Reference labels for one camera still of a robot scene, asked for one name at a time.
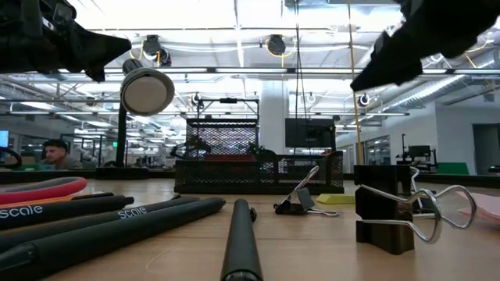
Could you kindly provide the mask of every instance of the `person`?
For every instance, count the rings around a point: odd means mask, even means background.
[[[54,165],[55,169],[81,169],[82,165],[68,155],[68,145],[63,140],[47,140],[44,142],[45,159],[41,164]]]

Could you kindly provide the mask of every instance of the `black mesh basket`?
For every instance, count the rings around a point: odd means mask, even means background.
[[[186,159],[206,155],[250,155],[259,146],[257,119],[187,119]]]
[[[311,194],[343,194],[342,152],[324,156],[267,155],[217,160],[178,160],[175,192],[185,194],[288,194],[316,165]]]

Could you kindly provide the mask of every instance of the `pen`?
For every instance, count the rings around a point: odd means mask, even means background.
[[[105,222],[112,222],[118,219],[128,219],[134,216],[143,215],[164,208],[183,205],[198,200],[199,199],[196,197],[182,197],[179,199],[144,205],[140,207],[126,208],[119,211],[106,212],[98,215],[88,215],[82,218],[67,219],[61,222],[42,224],[40,226],[31,227],[29,229],[10,231],[8,233],[0,235],[0,253],[27,241],[49,237],[75,229],[95,226]]]
[[[255,209],[249,209],[246,200],[238,199],[234,202],[220,281],[263,280],[252,227],[256,218]]]
[[[25,205],[14,208],[0,208],[0,229],[11,229],[42,222],[73,218],[79,215],[115,211],[132,203],[134,203],[133,197],[116,195],[40,205]]]
[[[225,204],[224,199],[214,197],[21,244],[0,254],[0,280],[45,278],[72,265],[214,214]]]

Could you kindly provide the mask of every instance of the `binder clip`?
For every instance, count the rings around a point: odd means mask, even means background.
[[[391,254],[402,254],[415,248],[413,233],[423,242],[434,244],[441,235],[442,222],[457,229],[468,228],[477,211],[477,205],[470,192],[462,186],[450,186],[433,194],[421,189],[411,194],[409,167],[404,165],[357,165],[354,168],[356,213],[362,220],[356,221],[356,241],[370,243]],[[398,189],[409,197],[399,197]],[[470,220],[464,225],[454,223],[442,215],[438,198],[450,191],[462,191],[471,206]],[[412,203],[418,198],[428,198],[434,214],[413,215]],[[413,219],[434,218],[434,230],[430,237],[420,231]]]
[[[319,166],[312,168],[307,176],[294,188],[294,190],[279,204],[274,205],[274,211],[278,215],[306,215],[320,214],[331,217],[338,216],[336,211],[325,211],[314,208],[309,189],[304,187],[320,169]]]

